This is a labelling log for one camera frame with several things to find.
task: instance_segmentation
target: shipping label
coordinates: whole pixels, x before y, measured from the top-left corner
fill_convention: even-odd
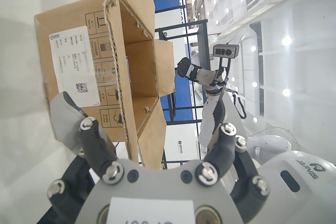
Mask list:
[[[66,91],[79,107],[99,106],[88,28],[56,32],[49,41],[59,92]]]

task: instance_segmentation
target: logo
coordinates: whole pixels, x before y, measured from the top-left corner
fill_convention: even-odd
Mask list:
[[[299,161],[299,160],[297,160],[297,162],[299,164],[301,164],[304,169],[307,170],[307,172],[312,176],[313,179],[318,179],[318,175],[314,171],[316,171],[316,172],[325,171],[325,168],[320,164],[309,164],[309,165],[307,165],[306,163],[304,163],[302,161]]]
[[[55,39],[55,38],[59,38],[59,37],[60,37],[59,34],[51,35],[51,36],[50,36],[50,40],[53,40],[53,39]]]
[[[310,166],[314,166],[314,170],[317,172],[324,172],[326,169],[321,164],[309,164]]]
[[[182,154],[183,150],[182,150],[182,141],[178,142],[178,148],[179,148],[179,153]]]

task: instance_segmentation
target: camera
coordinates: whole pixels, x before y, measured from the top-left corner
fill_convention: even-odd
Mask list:
[[[238,56],[239,45],[217,44],[213,46],[214,57],[235,58]]]

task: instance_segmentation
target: qr code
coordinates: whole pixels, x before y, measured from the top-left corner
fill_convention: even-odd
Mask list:
[[[89,92],[88,89],[87,89],[86,82],[83,82],[82,84],[76,84],[76,87],[77,87],[77,92],[78,93]]]

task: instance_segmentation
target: white label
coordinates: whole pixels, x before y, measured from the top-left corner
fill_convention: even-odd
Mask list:
[[[112,197],[107,224],[195,224],[191,200]]]
[[[49,35],[59,92],[79,107],[99,106],[99,94],[86,26]]]

